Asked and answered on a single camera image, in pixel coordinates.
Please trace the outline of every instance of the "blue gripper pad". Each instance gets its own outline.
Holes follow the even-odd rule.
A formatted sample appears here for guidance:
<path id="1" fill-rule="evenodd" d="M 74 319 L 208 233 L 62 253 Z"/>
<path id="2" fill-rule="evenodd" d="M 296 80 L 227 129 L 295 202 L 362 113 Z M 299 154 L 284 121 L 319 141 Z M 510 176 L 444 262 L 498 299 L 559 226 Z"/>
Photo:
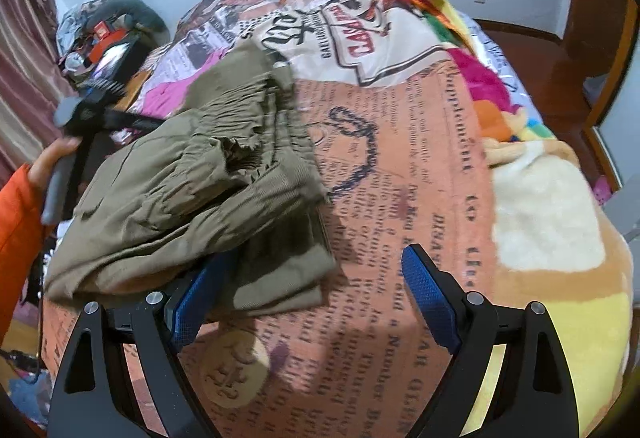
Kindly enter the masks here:
<path id="1" fill-rule="evenodd" d="M 228 272 L 236 267 L 238 250 L 212 254 L 204 261 L 198 277 L 193 280 L 174 312 L 171 343 L 177 352 L 196 339 L 207 313 L 218 300 Z"/>
<path id="2" fill-rule="evenodd" d="M 408 246 L 402 252 L 402 274 L 434 340 L 451 355 L 460 347 L 456 314 L 420 257 Z"/>

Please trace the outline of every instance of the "cable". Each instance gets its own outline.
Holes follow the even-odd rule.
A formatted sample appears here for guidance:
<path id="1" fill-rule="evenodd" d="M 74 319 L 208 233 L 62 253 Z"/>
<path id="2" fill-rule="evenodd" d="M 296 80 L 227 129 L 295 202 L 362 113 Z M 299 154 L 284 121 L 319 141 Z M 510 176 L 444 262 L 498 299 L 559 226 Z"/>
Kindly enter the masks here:
<path id="1" fill-rule="evenodd" d="M 40 377 L 40 363 L 41 363 L 41 358 L 40 355 L 42 354 L 42 338 L 43 338 L 43 319 L 44 319 L 44 275 L 46 272 L 46 267 L 45 267 L 45 263 L 44 263 L 44 255 L 42 256 L 42 260 L 40 260 L 40 287 L 38 288 L 38 349 L 36 351 L 36 356 L 35 356 L 35 360 L 36 360 L 36 371 L 34 372 L 35 375 L 35 380 L 33 382 L 33 384 L 35 384 L 38 381 L 38 378 Z"/>
<path id="2" fill-rule="evenodd" d="M 9 367 L 14 370 L 14 373 L 21 379 L 21 381 L 33 385 L 36 384 L 40 378 L 40 360 L 33 355 L 28 355 L 19 350 L 13 350 L 7 352 L 0 348 L 0 357 L 4 358 Z M 30 378 L 24 378 L 20 371 L 31 375 Z"/>

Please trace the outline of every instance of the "human hand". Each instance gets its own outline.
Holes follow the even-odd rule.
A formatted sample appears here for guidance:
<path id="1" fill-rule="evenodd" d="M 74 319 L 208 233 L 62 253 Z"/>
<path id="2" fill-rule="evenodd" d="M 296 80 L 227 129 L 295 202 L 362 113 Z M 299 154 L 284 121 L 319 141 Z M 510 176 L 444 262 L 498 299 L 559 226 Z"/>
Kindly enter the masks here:
<path id="1" fill-rule="evenodd" d="M 58 160 L 72 154 L 80 142 L 80 138 L 59 138 L 47 147 L 29 169 L 27 179 L 31 186 L 44 193 Z"/>

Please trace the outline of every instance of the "curtain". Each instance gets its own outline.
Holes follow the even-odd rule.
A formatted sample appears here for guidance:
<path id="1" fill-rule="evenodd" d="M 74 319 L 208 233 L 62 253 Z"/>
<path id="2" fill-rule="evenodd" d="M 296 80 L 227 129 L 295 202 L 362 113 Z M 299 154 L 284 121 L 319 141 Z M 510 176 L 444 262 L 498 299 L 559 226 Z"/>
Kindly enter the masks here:
<path id="1" fill-rule="evenodd" d="M 54 0 L 0 0 L 0 186 L 59 131 L 52 115 L 73 94 L 58 69 Z"/>

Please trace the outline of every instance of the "orange sleeve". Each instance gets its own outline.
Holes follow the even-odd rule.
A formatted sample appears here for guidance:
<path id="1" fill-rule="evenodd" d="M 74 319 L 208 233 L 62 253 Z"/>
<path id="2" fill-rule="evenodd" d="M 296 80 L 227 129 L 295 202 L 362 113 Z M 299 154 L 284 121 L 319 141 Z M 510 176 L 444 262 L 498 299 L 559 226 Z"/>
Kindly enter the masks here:
<path id="1" fill-rule="evenodd" d="M 0 344 L 44 241 L 42 198 L 27 180 L 28 170 L 20 167 L 0 190 Z"/>

